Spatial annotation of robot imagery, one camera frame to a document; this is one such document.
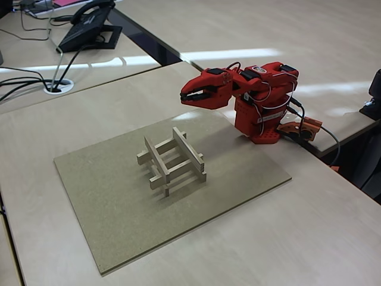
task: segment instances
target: black object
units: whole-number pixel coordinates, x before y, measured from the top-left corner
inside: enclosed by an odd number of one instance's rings
[[[259,73],[256,73],[252,70],[243,70],[240,75],[243,76],[247,81],[261,77]]]
[[[280,70],[283,70],[284,72],[292,72],[295,69],[293,67],[288,66],[287,64],[284,64],[283,66],[280,67]]]
[[[0,0],[0,19],[12,11],[13,0]],[[0,64],[4,62],[0,51]]]
[[[381,119],[381,70],[378,70],[369,88],[372,99],[367,102],[360,112],[372,118]]]
[[[222,69],[219,69],[219,68],[215,68],[215,69],[208,69],[207,70],[207,73],[211,73],[211,74],[215,74],[215,75],[218,75],[218,74],[222,74],[226,72],[225,70],[222,70]]]
[[[84,15],[91,8],[98,7],[89,14]],[[115,7],[114,0],[96,0],[81,7],[71,18],[73,27],[59,44],[63,52],[78,51],[82,46],[96,42],[102,32],[112,32],[107,43],[99,44],[96,49],[114,49],[119,40],[122,28],[104,25],[110,11]]]

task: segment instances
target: black cable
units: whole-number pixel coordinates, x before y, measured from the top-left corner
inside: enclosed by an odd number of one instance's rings
[[[32,18],[37,19],[37,20],[49,20],[50,19],[50,18],[47,18],[47,17],[45,17],[45,18],[39,18],[36,15],[33,15],[30,11],[26,12],[26,14],[28,16],[31,16]],[[70,17],[71,18],[72,16],[73,15],[62,15],[62,16],[52,17],[51,20],[55,20],[55,19],[59,19],[59,18],[64,18],[64,17]]]
[[[299,116],[300,118],[302,118],[302,116],[298,113],[298,112],[292,112],[293,114]],[[321,126],[321,128],[327,132],[335,141],[336,141],[336,144],[337,144],[337,148],[338,148],[338,152],[336,153],[336,157],[333,159],[333,161],[329,164],[330,167],[334,166],[340,156],[340,152],[341,152],[341,145],[340,145],[340,141],[338,140],[338,138],[336,137],[335,134],[333,134],[332,131],[328,130],[327,128],[325,128],[323,125]]]
[[[6,70],[18,70],[20,72],[26,72],[26,73],[36,73],[40,76],[40,78],[42,79],[43,83],[44,83],[44,86],[46,89],[48,89],[48,86],[46,85],[46,80],[43,78],[42,74],[40,74],[38,71],[34,71],[34,70],[23,70],[23,69],[17,69],[15,67],[0,67],[0,69],[6,69]]]
[[[54,19],[50,19],[50,20],[49,20],[49,24],[50,24],[51,26],[53,26],[53,27],[61,27],[61,26],[63,26],[63,25],[66,25],[66,24],[69,24],[69,23],[70,23],[70,21],[68,21],[68,22],[66,22],[66,23],[56,25],[56,24],[53,24],[53,23],[52,23],[52,20],[54,20]]]
[[[8,96],[10,96],[13,92],[18,91],[21,88],[25,88],[26,86],[34,85],[35,83],[38,83],[38,81],[25,83],[23,85],[20,85],[16,88],[12,89],[11,91],[7,92],[3,97],[0,98],[0,102],[3,101],[4,99],[6,99]]]
[[[47,28],[34,28],[34,29],[25,28],[24,21],[23,21],[23,10],[20,11],[20,15],[21,15],[21,26],[24,31],[30,32],[30,31],[47,31],[48,30]]]
[[[302,110],[302,117],[300,119],[300,123],[299,123],[299,136],[302,136],[302,128],[303,128],[303,122],[304,122],[304,116],[305,116],[305,110],[304,110],[304,107],[303,106],[300,106],[301,110]]]
[[[36,38],[22,38],[20,36],[17,36],[16,34],[13,34],[11,32],[8,32],[6,30],[3,30],[3,29],[0,29],[0,31],[4,32],[4,33],[7,33],[9,35],[12,35],[12,36],[15,36],[17,38],[19,38],[20,40],[24,40],[24,41],[47,41],[49,39],[49,36],[50,36],[50,32],[51,32],[51,29],[48,30],[48,36],[46,37],[46,39],[36,39]]]
[[[42,82],[42,80],[37,79],[37,80],[22,80],[21,82],[7,82],[3,83],[0,86],[7,86],[7,85],[21,85],[23,83],[28,83],[28,82]]]
[[[233,66],[235,66],[236,64],[238,64],[238,69],[237,69],[237,70],[239,70],[239,69],[241,68],[241,63],[238,62],[238,61],[236,61],[235,63],[229,64],[229,65],[226,67],[226,69],[227,69],[227,70],[230,70],[230,68],[233,67]]]
[[[98,45],[104,43],[103,42],[96,42],[96,43],[92,43],[92,44],[87,44],[87,45],[83,45],[79,48],[79,50],[74,54],[73,58],[70,60],[69,64],[67,65],[64,73],[62,74],[61,78],[58,80],[57,84],[55,85],[54,89],[57,89],[57,87],[61,84],[61,82],[63,81],[65,75],[67,74],[67,72],[69,71],[70,69],[70,66],[73,64],[74,60],[76,59],[76,57],[79,55],[80,52],[82,52],[84,49],[86,48],[96,48]]]
[[[0,82],[0,86],[2,85],[9,85],[9,83],[5,84],[6,82],[9,82],[11,80],[16,80],[16,79],[39,79],[38,77],[34,77],[34,76],[22,76],[22,77],[14,77],[12,79],[5,79],[3,81]]]

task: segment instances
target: wire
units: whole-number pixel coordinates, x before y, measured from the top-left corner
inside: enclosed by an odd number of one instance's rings
[[[285,101],[285,103],[282,103],[281,105],[274,106],[274,107],[262,106],[262,108],[264,108],[264,109],[278,109],[280,107],[283,107],[283,106],[287,105],[290,102],[290,100],[291,100],[291,98],[293,96],[293,90],[294,89],[295,89],[295,84],[294,84],[294,82],[292,82],[292,92],[291,92],[291,95],[289,96],[288,100]]]
[[[232,63],[232,64],[229,64],[226,69],[227,70],[230,70],[231,67],[235,66],[236,64],[238,64],[238,68],[236,69],[236,72],[239,71],[239,69],[241,68],[241,63],[236,61],[235,63]]]
[[[271,94],[271,85],[270,85],[268,82],[262,82],[262,83],[264,83],[265,85],[268,85],[268,94],[266,95],[265,98],[263,98],[263,99],[261,99],[261,100],[255,100],[255,99],[252,99],[252,100],[254,100],[255,102],[263,102],[263,101],[267,100],[267,99],[269,98],[270,94]]]
[[[246,94],[248,95],[248,97],[250,97],[252,100],[254,100],[253,97],[250,96],[249,93],[246,93]],[[263,132],[264,132],[264,120],[263,120],[262,114],[260,113],[260,111],[259,111],[257,105],[256,105],[255,103],[253,103],[253,105],[254,105],[254,107],[255,107],[255,109],[256,109],[258,115],[259,115],[260,118],[261,118],[261,133],[260,133],[260,136],[261,136],[261,135],[263,134]]]
[[[88,44],[88,45],[83,45],[79,48],[79,50],[74,54],[73,58],[70,60],[69,64],[67,65],[64,73],[62,74],[61,78],[58,80],[57,84],[55,85],[54,89],[57,89],[57,87],[61,84],[61,82],[63,81],[65,75],[67,74],[67,72],[69,71],[70,69],[70,66],[73,64],[74,60],[76,59],[76,57],[79,55],[80,52],[82,52],[84,49],[86,48],[95,48],[97,47],[98,45],[100,45],[101,43],[104,43],[104,41],[102,42],[96,42],[96,43],[92,43],[92,44]]]
[[[55,8],[54,8],[54,5],[52,5],[52,11],[51,11],[51,13],[49,15],[49,20],[48,20],[48,24],[46,25],[46,28],[48,28],[49,25],[51,24],[51,20],[52,20],[54,11],[55,11]],[[62,60],[64,59],[64,51],[51,38],[50,38],[50,41],[54,45],[55,49],[60,52],[60,60],[58,61],[57,68],[54,71],[53,78],[52,78],[52,84],[51,84],[50,90],[49,90],[50,92],[53,92],[53,90],[54,90],[53,86],[54,86],[54,83],[55,83],[55,79],[57,78],[57,74],[58,74],[58,71],[60,70],[60,66],[62,64]]]
[[[48,89],[48,86],[45,84],[45,79],[43,78],[42,74],[40,74],[38,71],[34,71],[34,70],[23,70],[23,69],[17,69],[15,67],[0,67],[0,69],[6,69],[6,70],[18,70],[20,72],[26,72],[26,73],[36,73],[40,76],[40,78],[42,79],[42,81],[44,81],[44,85],[45,85],[45,88]]]
[[[19,85],[18,87],[12,89],[11,91],[7,92],[3,97],[1,97],[0,102],[3,101],[4,99],[6,99],[8,96],[10,96],[13,92],[18,91],[21,88],[25,88],[26,86],[34,85],[35,83],[38,83],[38,82],[39,81],[35,80],[33,82],[28,82],[28,83],[25,83],[23,85]]]
[[[302,116],[299,114],[299,113],[295,113],[297,116],[299,116],[300,118],[302,118]],[[340,156],[340,152],[341,152],[341,145],[340,145],[340,141],[338,140],[338,138],[336,137],[335,134],[333,134],[332,131],[328,130],[327,128],[325,128],[323,125],[321,126],[321,128],[327,132],[335,141],[336,141],[336,145],[338,146],[338,152],[336,153],[336,156],[335,158],[333,159],[333,161],[329,164],[330,167],[334,166]]]
[[[49,39],[49,36],[50,36],[50,31],[48,32],[48,36],[46,37],[46,39],[36,39],[36,38],[22,38],[20,36],[17,36],[16,34],[13,34],[11,32],[8,32],[6,30],[3,30],[3,29],[0,29],[0,31],[4,32],[4,33],[7,33],[9,35],[12,35],[12,36],[15,36],[17,38],[19,38],[20,40],[24,40],[24,41],[47,41]]]
[[[31,16],[32,18],[35,18],[37,20],[49,20],[50,18],[49,17],[45,17],[45,18],[39,18],[38,16],[34,15],[32,12],[30,11],[25,11],[25,13],[28,15],[28,16]],[[72,17],[73,15],[62,15],[62,16],[57,16],[57,17],[51,17],[52,20],[55,20],[55,19],[59,19],[59,18],[64,18],[64,17]]]
[[[11,80],[16,80],[16,79],[39,79],[38,77],[34,77],[34,76],[22,76],[22,77],[14,77],[12,79],[5,79],[3,80],[2,82],[0,82],[0,86],[2,85],[12,85],[14,83],[6,83],[6,82],[9,82]]]
[[[277,74],[273,74],[273,76],[281,76],[281,75],[283,75],[283,74],[287,74],[287,75],[289,75],[289,76],[292,76],[292,77],[294,77],[294,78],[298,79],[298,77],[297,77],[297,76],[295,76],[295,75],[294,75],[294,74],[292,74],[292,73],[277,73]]]
[[[303,123],[304,123],[305,110],[304,110],[303,106],[300,106],[300,108],[302,110],[302,117],[301,117],[300,123],[299,123],[299,136],[302,136],[302,127],[303,127]]]
[[[46,31],[46,28],[34,28],[34,29],[27,29],[24,27],[24,21],[23,21],[23,10],[20,10],[20,15],[21,15],[21,26],[24,31],[30,32],[30,31]]]
[[[68,22],[63,23],[63,24],[55,25],[55,24],[52,23],[52,20],[54,20],[54,19],[50,19],[50,20],[49,20],[49,24],[50,24],[51,26],[53,26],[53,27],[61,27],[61,26],[63,26],[63,25],[67,25],[67,24],[70,23],[70,21],[68,21]]]

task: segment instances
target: red robot arm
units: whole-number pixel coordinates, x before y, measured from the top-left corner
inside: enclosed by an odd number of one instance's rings
[[[213,110],[226,106],[234,96],[235,127],[257,144],[271,144],[280,138],[276,128],[298,76],[297,70],[279,62],[244,70],[206,69],[183,87],[180,99],[183,104]]]

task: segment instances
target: desk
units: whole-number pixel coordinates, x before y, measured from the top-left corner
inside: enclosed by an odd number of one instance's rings
[[[59,10],[54,13],[54,16],[73,15],[79,8],[80,6],[75,6]],[[20,20],[20,12],[8,14],[0,20],[0,27],[25,38],[43,39],[46,37],[46,31],[25,32],[21,27]],[[28,29],[45,28],[47,25],[47,20],[33,19],[28,15],[23,15],[23,21],[24,26]],[[52,40],[56,44],[59,44],[70,27],[70,24],[52,27]],[[53,77],[60,60],[60,54],[55,51],[54,44],[51,41],[22,41],[3,32],[0,32],[0,49],[4,57],[3,66],[36,70],[41,72],[47,79]],[[73,55],[73,52],[64,54],[63,65],[58,72],[58,78],[60,78]],[[82,51],[79,54],[65,77],[74,82],[74,88],[64,95],[141,73],[158,66],[159,64],[153,58],[141,50],[129,38],[121,34],[117,47],[114,50],[88,50]],[[20,76],[36,75],[0,69],[0,80]],[[1,94],[5,94],[9,90],[6,87],[2,87]],[[33,85],[31,88],[28,87],[22,89],[21,92],[15,93],[11,100],[1,104],[0,114],[56,97],[59,97],[59,95],[44,93],[42,84]]]
[[[2,195],[27,285],[378,286],[381,207],[284,140],[258,148],[292,181],[100,276],[53,158],[191,110],[179,89],[197,74],[178,63],[0,116]]]
[[[117,9],[202,69],[235,61],[295,67],[295,98],[341,141],[374,124],[357,111],[381,68],[381,1],[140,0]],[[313,145],[322,156],[335,142],[319,132]]]
[[[20,286],[2,215],[0,215],[0,286]]]

